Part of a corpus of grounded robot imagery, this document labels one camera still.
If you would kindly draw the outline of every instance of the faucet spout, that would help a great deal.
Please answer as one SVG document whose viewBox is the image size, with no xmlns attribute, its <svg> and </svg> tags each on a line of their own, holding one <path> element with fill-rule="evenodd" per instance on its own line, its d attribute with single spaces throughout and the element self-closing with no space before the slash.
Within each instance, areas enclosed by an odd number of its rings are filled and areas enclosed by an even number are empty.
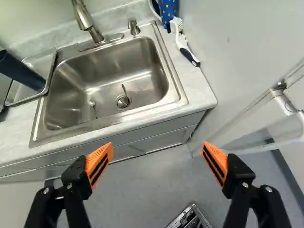
<svg viewBox="0 0 304 228">
<path fill-rule="evenodd" d="M 94 26 L 94 21 L 91 14 L 87 11 L 83 0 L 72 0 L 74 15 L 77 24 L 82 31 L 88 31 L 95 43 L 104 41 L 103 35 Z"/>
</svg>

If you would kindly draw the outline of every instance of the cup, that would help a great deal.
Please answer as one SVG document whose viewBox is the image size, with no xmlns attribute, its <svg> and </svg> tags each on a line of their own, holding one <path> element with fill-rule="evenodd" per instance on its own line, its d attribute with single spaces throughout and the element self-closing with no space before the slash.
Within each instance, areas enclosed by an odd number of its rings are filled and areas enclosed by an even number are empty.
<svg viewBox="0 0 304 228">
<path fill-rule="evenodd" d="M 177 15 L 178 0 L 159 0 L 159 6 L 161 11 L 161 21 L 166 29 L 169 21 Z"/>
</svg>

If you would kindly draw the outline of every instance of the sink rim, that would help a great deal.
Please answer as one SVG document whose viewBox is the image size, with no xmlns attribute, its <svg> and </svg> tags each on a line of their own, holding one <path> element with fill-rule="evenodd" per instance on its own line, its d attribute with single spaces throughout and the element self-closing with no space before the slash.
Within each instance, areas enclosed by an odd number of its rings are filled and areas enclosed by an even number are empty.
<svg viewBox="0 0 304 228">
<path fill-rule="evenodd" d="M 177 76 L 177 73 L 175 71 L 175 68 L 173 66 L 173 63 L 171 61 L 171 58 L 169 56 L 169 53 L 166 49 L 166 46 L 162 40 L 161 34 L 158 30 L 158 27 L 155 22 L 148 23 L 146 25 L 141 26 L 142 32 L 137 35 L 136 37 L 133 37 L 129 35 L 127 32 L 125 32 L 125 37 L 122 40 L 115 41 L 113 43 L 109 43 L 106 45 L 103 45 L 101 47 L 96 47 L 94 49 L 86 50 L 83 52 L 79 52 L 76 56 L 71 57 L 65 57 L 62 56 L 62 59 L 59 64 L 56 66 L 54 71 L 64 62 L 77 58 L 82 55 L 87 55 L 92 52 L 99 51 L 103 48 L 107 48 L 113 45 L 119 45 L 124 42 L 128 42 L 133 39 L 139 39 L 139 38 L 149 38 L 151 39 L 156 47 L 157 54 L 159 56 L 161 65 L 164 69 L 164 74 L 166 76 L 166 79 L 169 83 L 169 88 L 167 91 L 167 94 L 158 102 L 145 105 L 142 107 L 138 107 L 132 110 L 126 110 L 125 112 L 102 117 L 96 120 L 91 120 L 89 122 L 81 123 L 78 125 L 74 125 L 68 128 L 64 128 L 61 130 L 46 130 L 41 127 L 43 127 L 43 124 L 41 122 L 43 121 L 43 115 L 45 115 L 45 106 L 47 104 L 47 96 L 44 96 L 40 98 L 38 102 L 38 107 L 36 110 L 36 115 L 33 123 L 32 133 L 29 141 L 29 148 L 37 147 L 40 145 L 44 145 L 46 143 L 58 141 L 58 140 L 64 140 L 76 135 L 80 135 L 86 132 L 92 132 L 98 129 L 106 128 L 112 125 L 121 124 L 126 121 L 142 121 L 144 119 L 149 118 L 151 115 L 156 114 L 164 114 L 165 112 L 171 111 L 173 109 L 176 109 L 178 107 L 184 106 L 188 104 L 188 99 L 185 95 L 185 92 L 181 86 L 180 80 Z M 76 46 L 79 46 L 78 44 L 74 44 L 65 48 L 75 48 Z M 179 99 L 173 100 L 172 97 L 177 95 Z"/>
</svg>

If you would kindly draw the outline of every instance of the faucet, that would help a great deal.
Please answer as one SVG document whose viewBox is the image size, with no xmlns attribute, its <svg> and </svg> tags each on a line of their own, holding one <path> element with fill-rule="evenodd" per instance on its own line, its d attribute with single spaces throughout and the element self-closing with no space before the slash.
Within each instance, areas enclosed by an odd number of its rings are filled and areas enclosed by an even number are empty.
<svg viewBox="0 0 304 228">
<path fill-rule="evenodd" d="M 136 18 L 129 19 L 129 30 L 131 31 L 131 35 L 134 36 L 141 32 L 141 30 L 137 26 Z"/>
<path fill-rule="evenodd" d="M 104 36 L 94 26 L 93 18 L 87 11 L 83 0 L 72 0 L 72 4 L 74 7 L 74 15 L 79 28 L 83 31 L 88 31 L 95 43 L 104 41 Z"/>
</svg>

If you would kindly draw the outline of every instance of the white cabinet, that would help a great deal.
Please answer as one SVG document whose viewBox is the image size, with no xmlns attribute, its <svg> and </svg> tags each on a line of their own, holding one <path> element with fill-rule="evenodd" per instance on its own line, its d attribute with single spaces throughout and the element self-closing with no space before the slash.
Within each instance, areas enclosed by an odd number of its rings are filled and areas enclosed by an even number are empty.
<svg viewBox="0 0 304 228">
<path fill-rule="evenodd" d="M 185 143 L 191 136 L 195 127 L 196 125 L 192 125 L 168 133 L 116 146 L 113 148 L 114 157 L 112 162 L 125 160 Z M 37 181 L 58 177 L 75 161 L 75 159 L 76 158 L 73 158 L 37 169 L 31 169 L 21 173 L 0 177 L 0 182 Z"/>
<path fill-rule="evenodd" d="M 133 131 L 125 132 L 123 134 L 115 135 L 108 138 L 103 138 L 93 142 L 88 142 L 80 146 L 67 148 L 65 150 L 49 153 L 25 161 L 20 161 L 17 163 L 2 166 L 0 168 L 0 177 L 44 167 L 47 165 L 52 165 L 58 162 L 76 158 L 80 155 L 87 155 L 108 142 L 112 142 L 113 147 L 122 146 L 127 143 L 137 142 L 160 134 L 165 134 L 185 127 L 197 125 L 199 121 L 202 119 L 204 113 L 205 111 L 190 114 L 169 121 L 150 125 L 144 128 L 139 128 Z M 131 152 L 131 149 L 128 148 L 127 151 L 129 152 L 121 152 L 122 154 L 117 155 L 118 158 L 117 159 L 114 158 L 114 159 L 120 160 L 130 156 L 138 156 L 138 151 L 136 150 L 132 150 Z"/>
</svg>

